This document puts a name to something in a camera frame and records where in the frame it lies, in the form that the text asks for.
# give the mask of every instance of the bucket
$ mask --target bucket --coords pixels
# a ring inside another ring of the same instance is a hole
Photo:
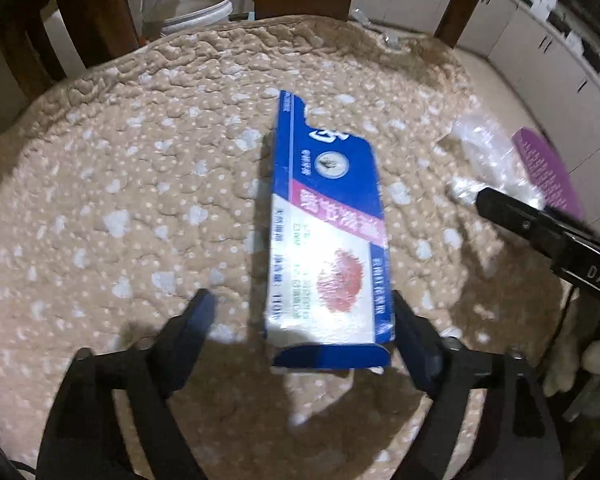
[[[155,7],[144,19],[142,33],[149,40],[185,28],[228,22],[231,0],[174,0]]]

